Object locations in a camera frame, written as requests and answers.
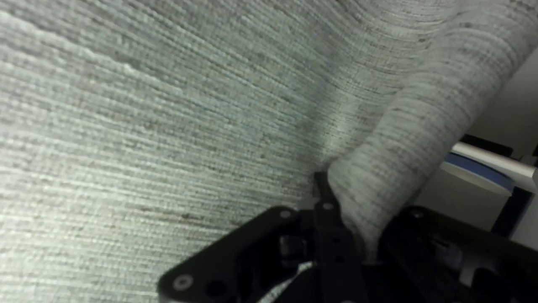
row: upholstery fabric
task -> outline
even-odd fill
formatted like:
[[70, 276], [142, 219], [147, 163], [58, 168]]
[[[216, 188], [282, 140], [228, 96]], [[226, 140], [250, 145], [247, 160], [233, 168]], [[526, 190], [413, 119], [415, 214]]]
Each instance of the upholstery fabric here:
[[529, 0], [1, 0], [0, 301], [154, 301], [316, 170], [374, 251], [536, 32]]

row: gray cloth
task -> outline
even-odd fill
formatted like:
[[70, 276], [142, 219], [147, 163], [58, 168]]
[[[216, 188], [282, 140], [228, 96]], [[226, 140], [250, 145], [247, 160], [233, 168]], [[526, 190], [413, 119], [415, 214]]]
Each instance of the gray cloth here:
[[3, 0], [0, 301], [152, 301], [327, 166], [374, 251], [536, 45], [536, 7]]

